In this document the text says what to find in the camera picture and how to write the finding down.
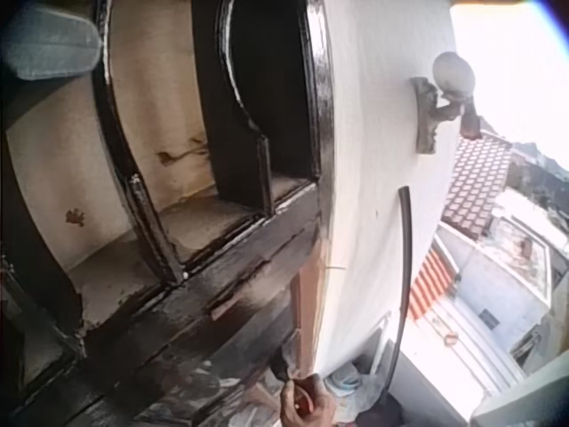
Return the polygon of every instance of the dark wooden frame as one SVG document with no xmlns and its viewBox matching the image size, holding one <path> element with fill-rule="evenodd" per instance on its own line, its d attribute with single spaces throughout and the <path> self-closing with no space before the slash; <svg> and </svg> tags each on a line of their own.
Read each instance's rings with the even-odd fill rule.
<svg viewBox="0 0 569 427">
<path fill-rule="evenodd" d="M 239 104 L 231 75 L 223 69 L 228 62 L 225 65 L 223 61 L 212 63 L 228 58 L 220 52 L 219 40 L 213 44 L 211 40 L 205 40 L 212 38 L 216 34 L 211 32 L 212 29 L 223 22 L 219 11 L 211 10 L 210 4 L 225 7 L 228 2 L 195 0 L 195 3 L 204 8 L 198 13 L 194 11 L 195 18 L 209 17 L 209 22 L 202 22 L 194 28 L 199 33 L 196 34 L 196 44 L 198 39 L 203 40 L 203 46 L 215 49 L 220 55 L 217 59 L 206 58 L 203 64 L 218 68 L 217 80 L 213 79 L 213 82 L 219 83 L 225 91 L 220 97 L 221 102 L 231 107 L 224 114 L 230 115 L 232 126 L 241 129 L 243 144 L 247 144 L 244 151 L 248 158 L 246 161 L 256 165 L 255 179 L 260 182 L 255 199 L 248 199 L 249 196 L 242 194 L 236 196 L 236 200 L 255 208 L 258 213 L 182 265 L 171 251 L 120 128 L 108 57 L 103 58 L 93 72 L 101 130 L 146 259 L 156 257 L 155 262 L 150 260 L 149 263 L 170 286 L 158 287 L 143 298 L 127 303 L 126 309 L 87 335 L 84 346 L 88 357 L 60 369 L 31 395 L 25 405 L 12 414 L 14 425 L 119 425 L 140 413 L 146 420 L 152 419 L 156 413 L 151 411 L 152 407 L 147 410 L 152 403 L 172 404 L 172 399 L 177 399 L 180 405 L 183 403 L 182 396 L 176 398 L 164 387 L 176 385 L 175 390 L 194 387 L 196 369 L 205 360 L 216 358 L 217 354 L 219 364 L 215 369 L 221 371 L 216 375 L 227 371 L 226 374 L 240 378 L 239 383 L 191 415 L 196 425 L 216 425 L 215 420 L 221 416 L 218 409 L 240 399 L 244 386 L 255 378 L 260 366 L 265 366 L 264 358 L 292 331 L 288 284 L 308 258 L 315 241 L 328 237 L 332 206 L 333 88 L 323 2 L 308 0 L 297 3 L 305 58 L 304 84 L 308 93 L 309 149 L 316 155 L 310 168 L 305 169 L 301 176 L 308 177 L 312 183 L 296 189 L 278 203 L 270 197 L 270 192 L 267 193 L 270 165 L 268 151 L 262 147 L 267 139 L 252 121 L 244 121 L 244 118 L 251 117 L 245 106 Z M 99 0 L 97 5 L 96 19 L 108 47 L 112 3 Z M 223 115 L 218 116 L 217 110 L 204 108 L 204 117 L 206 125 L 209 121 L 210 127 L 216 129 Z M 213 158 L 227 161 L 221 155 L 223 144 L 227 143 L 222 139 L 217 141 L 220 152 L 217 155 L 212 153 L 213 167 L 218 164 L 218 173 L 223 175 L 227 172 L 224 171 L 226 166 Z M 211 141 L 209 143 L 211 147 L 218 146 L 217 142 L 213 146 Z M 253 152 L 260 157 L 249 158 Z M 299 176 L 294 171 L 288 173 Z M 232 183 L 227 181 L 228 187 L 222 189 L 225 184 L 220 185 L 221 181 L 218 181 L 220 195 L 234 199 L 239 191 L 234 193 L 229 185 Z M 236 337 L 243 336 L 245 332 L 242 331 L 252 327 L 254 318 L 263 318 L 263 312 L 272 315 L 282 313 L 268 323 L 267 331 L 272 332 L 266 331 L 265 334 L 270 339 L 256 340 L 249 335 L 252 354 L 256 356 L 250 361 L 235 363 Z"/>
</svg>

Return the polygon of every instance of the wooden plank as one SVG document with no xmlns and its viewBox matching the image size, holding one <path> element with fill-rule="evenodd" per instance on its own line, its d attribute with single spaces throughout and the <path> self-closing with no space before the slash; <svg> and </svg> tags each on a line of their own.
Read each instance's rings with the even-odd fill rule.
<svg viewBox="0 0 569 427">
<path fill-rule="evenodd" d="M 243 285 L 241 298 L 219 318 L 202 316 L 69 425 L 124 422 L 147 407 L 142 421 L 173 417 L 199 425 L 228 394 L 241 396 L 244 383 L 266 367 L 293 330 L 286 285 L 308 256 L 315 230 L 312 223 L 260 267 Z"/>
<path fill-rule="evenodd" d="M 320 236 L 327 259 L 334 195 L 334 90 L 332 56 L 324 0 L 299 0 L 302 49 L 309 102 L 310 131 L 316 146 L 320 193 Z"/>
<path fill-rule="evenodd" d="M 322 245 L 318 241 L 310 257 L 291 282 L 295 326 L 300 331 L 296 342 L 298 375 L 312 374 L 317 350 L 321 292 L 324 287 Z"/>
<path fill-rule="evenodd" d="M 164 233 L 118 115 L 110 62 L 112 6 L 113 0 L 95 0 L 94 19 L 103 50 L 101 61 L 92 72 L 92 86 L 101 134 L 112 162 L 117 190 L 131 217 L 145 261 L 160 279 L 179 284 L 184 279 L 180 260 Z"/>
<path fill-rule="evenodd" d="M 268 137 L 271 167 L 316 176 L 298 2 L 238 0 L 231 16 L 231 59 L 245 109 Z"/>
<path fill-rule="evenodd" d="M 202 112 L 221 198 L 272 214 L 268 140 L 239 100 L 229 52 L 232 0 L 193 0 Z"/>
<path fill-rule="evenodd" d="M 43 388 L 14 416 L 14 425 L 62 425 L 100 399 L 116 383 L 131 377 L 172 340 L 191 329 L 204 315 L 204 308 L 212 306 L 216 298 L 225 297 L 225 290 L 251 276 L 281 249 L 285 250 L 307 224 L 316 219 L 317 198 L 317 189 L 311 185 L 297 198 L 281 205 L 276 216 L 211 254 L 202 262 L 200 270 L 192 272 L 186 286 L 151 299 L 131 317 L 130 324 L 116 331 L 115 338 L 109 340 L 107 334 L 87 336 L 89 359 Z M 304 263 L 312 242 L 305 241 L 295 250 L 301 255 L 298 266 L 291 265 L 290 260 L 297 260 L 297 255 L 293 254 L 290 260 L 282 258 L 276 262 L 276 266 L 282 263 L 280 269 L 268 270 L 277 274 L 273 277 L 274 283 L 289 283 Z M 238 310 L 238 307 L 239 304 L 230 311 Z M 224 327 L 227 331 L 234 330 L 231 322 Z M 201 335 L 203 346 L 207 344 L 207 336 Z"/>
</svg>

